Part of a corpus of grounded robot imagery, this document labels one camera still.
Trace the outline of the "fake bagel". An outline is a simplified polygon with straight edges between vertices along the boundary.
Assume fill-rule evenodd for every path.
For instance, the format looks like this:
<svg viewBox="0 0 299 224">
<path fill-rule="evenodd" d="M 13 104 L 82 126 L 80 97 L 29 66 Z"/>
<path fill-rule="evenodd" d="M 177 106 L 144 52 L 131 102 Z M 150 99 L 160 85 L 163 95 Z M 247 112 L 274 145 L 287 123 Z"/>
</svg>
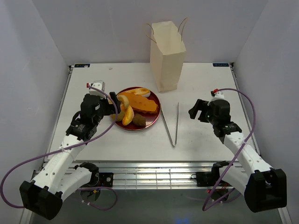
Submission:
<svg viewBox="0 0 299 224">
<path fill-rule="evenodd" d="M 129 106 L 129 100 L 128 100 L 128 98 L 125 95 L 119 94 L 119 95 L 117 95 L 117 99 L 123 105 L 124 110 L 128 108 L 128 106 Z"/>
</svg>

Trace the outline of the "metal tongs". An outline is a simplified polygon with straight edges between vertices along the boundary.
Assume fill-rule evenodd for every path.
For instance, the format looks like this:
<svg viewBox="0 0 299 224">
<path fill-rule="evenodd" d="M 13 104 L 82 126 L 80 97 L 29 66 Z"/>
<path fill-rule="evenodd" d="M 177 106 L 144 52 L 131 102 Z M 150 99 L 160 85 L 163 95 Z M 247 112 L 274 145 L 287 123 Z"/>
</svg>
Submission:
<svg viewBox="0 0 299 224">
<path fill-rule="evenodd" d="M 161 107 L 161 115 L 170 144 L 175 148 L 178 143 L 179 102 L 177 102 L 175 112 Z"/>
</svg>

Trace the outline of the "large orange bread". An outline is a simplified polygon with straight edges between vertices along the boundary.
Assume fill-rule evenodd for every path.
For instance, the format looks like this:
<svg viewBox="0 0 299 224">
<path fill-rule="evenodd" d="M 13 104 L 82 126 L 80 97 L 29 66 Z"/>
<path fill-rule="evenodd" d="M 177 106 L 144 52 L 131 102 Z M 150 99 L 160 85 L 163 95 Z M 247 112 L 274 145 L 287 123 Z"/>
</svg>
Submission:
<svg viewBox="0 0 299 224">
<path fill-rule="evenodd" d="M 158 105 L 155 101 L 150 100 L 141 95 L 135 95 L 133 93 L 123 92 L 121 95 L 127 97 L 129 105 L 135 110 L 143 113 L 157 113 Z"/>
</svg>

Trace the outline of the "brown cookie bread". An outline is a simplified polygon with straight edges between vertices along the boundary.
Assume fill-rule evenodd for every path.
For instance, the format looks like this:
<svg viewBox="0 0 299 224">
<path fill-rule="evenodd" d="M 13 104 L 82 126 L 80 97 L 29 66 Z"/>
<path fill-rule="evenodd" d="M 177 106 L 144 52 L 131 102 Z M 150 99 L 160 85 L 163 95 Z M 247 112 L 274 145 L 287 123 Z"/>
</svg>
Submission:
<svg viewBox="0 0 299 224">
<path fill-rule="evenodd" d="M 137 113 L 137 114 L 134 115 L 133 123 L 136 126 L 146 126 L 146 118 Z"/>
</svg>

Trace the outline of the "cut baguette slice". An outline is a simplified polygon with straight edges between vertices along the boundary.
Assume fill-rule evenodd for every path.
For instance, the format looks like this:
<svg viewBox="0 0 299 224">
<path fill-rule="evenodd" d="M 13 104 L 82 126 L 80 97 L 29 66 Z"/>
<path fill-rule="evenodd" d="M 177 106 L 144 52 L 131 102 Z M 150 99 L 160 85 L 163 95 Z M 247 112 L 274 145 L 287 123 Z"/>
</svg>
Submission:
<svg viewBox="0 0 299 224">
<path fill-rule="evenodd" d="M 112 120 L 115 120 L 116 122 L 119 122 L 119 121 L 122 121 L 124 115 L 125 115 L 125 112 L 122 110 L 120 113 L 118 113 L 117 116 L 116 116 L 116 114 L 111 114 L 110 118 Z"/>
</svg>

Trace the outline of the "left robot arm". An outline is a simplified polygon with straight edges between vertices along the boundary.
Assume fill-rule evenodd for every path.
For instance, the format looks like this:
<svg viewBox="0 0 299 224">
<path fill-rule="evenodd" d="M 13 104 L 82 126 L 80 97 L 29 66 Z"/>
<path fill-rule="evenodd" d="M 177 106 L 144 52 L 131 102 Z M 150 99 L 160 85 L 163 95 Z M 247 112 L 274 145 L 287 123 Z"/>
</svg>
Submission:
<svg viewBox="0 0 299 224">
<path fill-rule="evenodd" d="M 75 172 L 65 177 L 69 166 L 77 155 L 91 142 L 97 126 L 104 116 L 120 111 L 120 102 L 111 92 L 110 99 L 104 92 L 89 92 L 83 98 L 80 111 L 74 115 L 57 154 L 30 182 L 20 186 L 23 206 L 52 220 L 60 211 L 63 201 L 80 187 L 98 189 L 99 168 L 88 162 L 75 167 Z"/>
</svg>

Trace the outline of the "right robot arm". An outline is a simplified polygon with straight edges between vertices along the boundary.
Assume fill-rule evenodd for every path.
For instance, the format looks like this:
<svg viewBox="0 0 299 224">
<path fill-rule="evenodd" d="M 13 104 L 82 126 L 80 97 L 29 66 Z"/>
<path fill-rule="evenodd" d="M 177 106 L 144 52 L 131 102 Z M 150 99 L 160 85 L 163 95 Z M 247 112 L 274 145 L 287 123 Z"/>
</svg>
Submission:
<svg viewBox="0 0 299 224">
<path fill-rule="evenodd" d="M 287 205 L 287 180 L 282 169 L 274 169 L 245 142 L 241 128 L 231 121 L 230 104 L 224 99 L 212 102 L 198 99 L 189 110 L 191 119 L 200 112 L 199 121 L 210 123 L 214 134 L 236 156 L 241 172 L 233 164 L 222 161 L 213 164 L 211 180 L 214 188 L 228 183 L 238 190 L 252 212 L 283 208 Z"/>
</svg>

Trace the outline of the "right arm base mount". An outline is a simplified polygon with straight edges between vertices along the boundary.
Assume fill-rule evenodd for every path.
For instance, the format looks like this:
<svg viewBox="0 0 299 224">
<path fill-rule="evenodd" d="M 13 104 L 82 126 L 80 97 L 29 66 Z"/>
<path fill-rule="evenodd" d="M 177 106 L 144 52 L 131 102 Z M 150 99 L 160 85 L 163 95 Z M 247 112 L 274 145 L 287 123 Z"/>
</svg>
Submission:
<svg viewBox="0 0 299 224">
<path fill-rule="evenodd" d="M 196 172 L 191 175 L 191 180 L 195 180 L 197 187 L 212 187 L 220 177 L 219 169 L 228 166 L 227 161 L 214 163 L 210 171 Z"/>
</svg>

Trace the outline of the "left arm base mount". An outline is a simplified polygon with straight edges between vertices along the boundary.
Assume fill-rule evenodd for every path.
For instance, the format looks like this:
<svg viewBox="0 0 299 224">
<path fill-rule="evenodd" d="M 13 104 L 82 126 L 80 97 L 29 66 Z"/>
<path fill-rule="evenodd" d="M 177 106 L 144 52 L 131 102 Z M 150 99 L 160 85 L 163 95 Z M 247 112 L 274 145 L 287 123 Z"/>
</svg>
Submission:
<svg viewBox="0 0 299 224">
<path fill-rule="evenodd" d="M 81 187 L 95 187 L 95 186 L 112 187 L 113 186 L 113 179 L 114 179 L 113 173 L 99 172 L 99 168 L 95 164 L 89 162 L 83 162 L 80 165 L 76 165 L 74 168 L 75 170 L 77 170 L 79 167 L 86 168 L 92 173 L 91 180 L 88 183 L 82 185 Z"/>
</svg>

